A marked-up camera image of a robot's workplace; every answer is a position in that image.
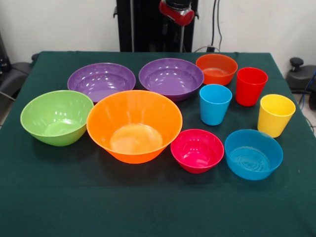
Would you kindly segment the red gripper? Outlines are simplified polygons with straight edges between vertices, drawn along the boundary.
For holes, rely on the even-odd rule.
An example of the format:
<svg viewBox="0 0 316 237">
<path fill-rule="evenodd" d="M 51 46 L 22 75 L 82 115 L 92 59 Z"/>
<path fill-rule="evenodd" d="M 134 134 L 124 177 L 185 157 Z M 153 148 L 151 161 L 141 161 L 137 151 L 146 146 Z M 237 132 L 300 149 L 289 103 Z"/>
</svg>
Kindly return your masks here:
<svg viewBox="0 0 316 237">
<path fill-rule="evenodd" d="M 186 26 L 191 23 L 195 16 L 192 10 L 191 0 L 161 0 L 159 3 L 160 12 L 173 20 L 179 26 Z M 162 23 L 162 34 L 167 35 L 168 20 L 164 19 Z"/>
</svg>

